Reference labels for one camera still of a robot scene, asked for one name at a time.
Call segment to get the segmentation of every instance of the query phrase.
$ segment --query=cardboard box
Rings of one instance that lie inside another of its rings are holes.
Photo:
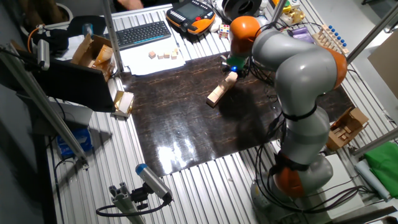
[[[391,92],[398,98],[398,32],[393,32],[369,57],[374,69],[379,73]]]
[[[332,150],[345,146],[368,125],[367,118],[360,109],[350,108],[330,126],[329,139],[326,146]]]
[[[97,35],[91,39],[87,34],[73,55],[71,63],[101,70],[107,82],[116,66],[111,41]]]
[[[134,101],[134,94],[129,92],[118,91],[114,98],[114,106],[116,111],[113,115],[129,117],[132,110],[132,102]]]

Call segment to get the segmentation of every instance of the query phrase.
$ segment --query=monitor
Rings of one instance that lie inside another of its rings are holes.
[[[25,51],[18,51],[18,54],[37,63],[33,54]],[[24,91],[1,60],[0,71],[1,84],[14,91]],[[78,103],[97,112],[116,110],[102,71],[51,58],[47,71],[33,71],[32,74],[47,96]]]

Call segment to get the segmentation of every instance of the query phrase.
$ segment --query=screen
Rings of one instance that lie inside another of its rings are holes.
[[[200,7],[194,6],[193,4],[186,4],[177,9],[177,12],[179,12],[181,16],[184,16],[189,20],[194,20],[194,18],[202,15],[206,11],[201,9]]]

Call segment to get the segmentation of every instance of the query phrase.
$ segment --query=black keyboard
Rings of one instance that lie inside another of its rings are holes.
[[[125,50],[169,38],[171,33],[164,21],[160,21],[117,31],[116,36],[120,50]],[[109,39],[109,34],[105,34],[104,37]]]

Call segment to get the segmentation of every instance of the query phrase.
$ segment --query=white paper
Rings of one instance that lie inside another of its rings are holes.
[[[149,44],[133,47],[120,52],[124,66],[130,68],[133,75],[147,75],[171,68],[178,68],[185,65],[185,61],[178,52],[177,59],[172,60],[171,54],[178,48],[173,37],[158,40]],[[156,57],[150,59],[149,52],[154,51]],[[158,59],[157,54],[170,53],[170,58]]]
[[[56,58],[58,60],[71,60],[73,55],[75,54],[77,48],[85,39],[84,35],[79,35],[76,37],[69,38],[69,47],[68,49],[61,55],[61,57]]]

